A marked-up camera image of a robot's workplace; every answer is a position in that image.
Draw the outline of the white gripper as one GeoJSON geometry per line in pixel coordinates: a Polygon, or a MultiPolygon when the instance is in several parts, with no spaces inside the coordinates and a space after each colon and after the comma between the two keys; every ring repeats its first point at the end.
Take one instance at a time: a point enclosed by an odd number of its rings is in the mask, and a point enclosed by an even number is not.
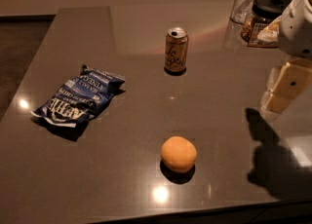
{"type": "Polygon", "coordinates": [[[281,114],[312,83],[312,0],[292,0],[279,25],[280,49],[296,58],[286,62],[271,92],[265,92],[261,106],[281,114]]]}

